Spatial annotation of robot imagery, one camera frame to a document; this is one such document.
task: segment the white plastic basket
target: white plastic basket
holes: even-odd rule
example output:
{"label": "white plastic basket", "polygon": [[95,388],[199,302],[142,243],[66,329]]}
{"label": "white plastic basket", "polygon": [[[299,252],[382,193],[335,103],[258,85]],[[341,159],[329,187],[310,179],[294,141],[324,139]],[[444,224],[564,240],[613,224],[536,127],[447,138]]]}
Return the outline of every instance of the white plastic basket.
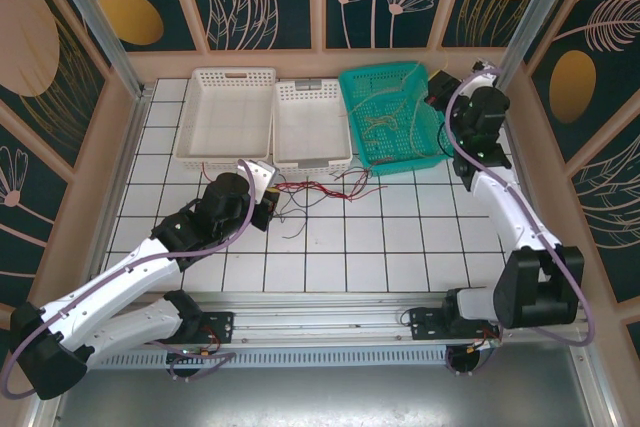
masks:
{"label": "white plastic basket", "polygon": [[193,71],[173,156],[189,169],[233,168],[240,158],[267,160],[271,141],[271,68]]}
{"label": "white plastic basket", "polygon": [[284,174],[349,168],[349,121],[335,79],[278,82],[273,93],[273,162]]}

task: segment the green mesh basket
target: green mesh basket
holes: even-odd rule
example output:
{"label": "green mesh basket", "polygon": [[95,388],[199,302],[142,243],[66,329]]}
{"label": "green mesh basket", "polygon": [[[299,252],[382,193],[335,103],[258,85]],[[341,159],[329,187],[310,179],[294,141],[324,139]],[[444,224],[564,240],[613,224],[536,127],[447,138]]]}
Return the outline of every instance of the green mesh basket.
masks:
{"label": "green mesh basket", "polygon": [[444,115],[424,103],[424,66],[401,62],[349,70],[340,75],[340,86],[360,159],[374,174],[426,169],[447,158],[442,148],[452,153],[440,129]]}

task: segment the white tile floor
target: white tile floor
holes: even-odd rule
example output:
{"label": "white tile floor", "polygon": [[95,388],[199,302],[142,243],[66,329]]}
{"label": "white tile floor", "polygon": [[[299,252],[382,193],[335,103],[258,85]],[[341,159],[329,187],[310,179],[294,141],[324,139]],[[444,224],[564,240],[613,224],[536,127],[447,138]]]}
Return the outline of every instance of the white tile floor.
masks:
{"label": "white tile floor", "polygon": [[[122,260],[165,215],[202,195],[207,185],[200,172],[171,158],[186,87],[183,79],[158,83],[104,268]],[[506,136],[501,141],[510,152]],[[354,165],[360,165],[357,156]],[[349,192],[357,176],[312,180]],[[383,189],[354,202],[310,191],[296,194],[297,206],[283,194],[282,218],[271,222],[268,233],[250,228],[227,252],[154,290],[442,292],[495,284],[504,267],[498,236],[450,161],[374,178],[370,185]]]}

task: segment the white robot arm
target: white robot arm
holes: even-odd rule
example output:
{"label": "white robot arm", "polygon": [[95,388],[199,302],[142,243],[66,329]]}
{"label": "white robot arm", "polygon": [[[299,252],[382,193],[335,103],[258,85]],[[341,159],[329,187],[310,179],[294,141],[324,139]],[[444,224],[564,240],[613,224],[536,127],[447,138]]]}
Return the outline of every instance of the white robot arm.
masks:
{"label": "white robot arm", "polygon": [[[474,66],[476,71],[485,68],[482,63]],[[563,246],[548,231],[522,195],[511,163],[498,143],[509,99],[493,86],[494,81],[495,75],[478,72],[453,101],[460,81],[444,72],[429,81],[427,103],[439,111],[450,107],[451,132],[475,160],[470,162],[456,149],[454,171],[489,213],[508,255],[495,287],[447,293],[443,310],[450,332],[477,325],[473,324],[476,321],[499,322],[505,328],[571,323],[578,307],[576,293],[547,248],[554,250],[578,284],[584,259],[576,247]]]}
{"label": "white robot arm", "polygon": [[[17,308],[11,315],[9,347],[14,356],[8,367],[17,355],[35,392],[46,400],[66,392],[88,369],[117,352],[156,340],[188,343],[203,313],[182,290],[168,292],[142,309],[113,316],[154,284],[225,247],[249,220],[266,231],[279,196],[267,190],[277,170],[263,162],[243,164],[238,173],[220,174],[202,199],[166,217],[119,264],[40,309],[28,302]],[[205,255],[194,255],[199,252]],[[150,256],[155,258],[137,262]],[[6,390],[9,371],[2,372],[2,388],[11,398]]]}

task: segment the black wire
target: black wire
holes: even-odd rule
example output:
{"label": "black wire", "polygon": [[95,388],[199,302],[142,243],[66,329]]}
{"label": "black wire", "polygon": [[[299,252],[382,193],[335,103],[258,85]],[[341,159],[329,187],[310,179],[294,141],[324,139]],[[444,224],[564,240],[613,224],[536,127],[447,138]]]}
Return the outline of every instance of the black wire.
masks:
{"label": "black wire", "polygon": [[409,316],[409,322],[407,322],[407,323],[402,322],[402,318],[403,318],[403,317],[406,315],[406,313],[407,313],[407,312],[409,312],[410,310],[412,310],[412,309],[407,309],[407,310],[405,310],[405,311],[402,313],[402,315],[400,315],[400,319],[399,319],[399,320],[400,320],[400,323],[401,323],[402,325],[404,325],[405,327],[411,327],[411,316]]}
{"label": "black wire", "polygon": [[444,155],[446,155],[447,157],[453,158],[453,155],[447,152],[446,149],[442,146],[442,142],[440,142],[440,134],[442,134],[443,128],[444,128],[444,122],[440,124],[440,128],[438,129],[438,135],[436,136],[436,140],[438,141],[438,147],[440,147],[440,150],[444,152]]}

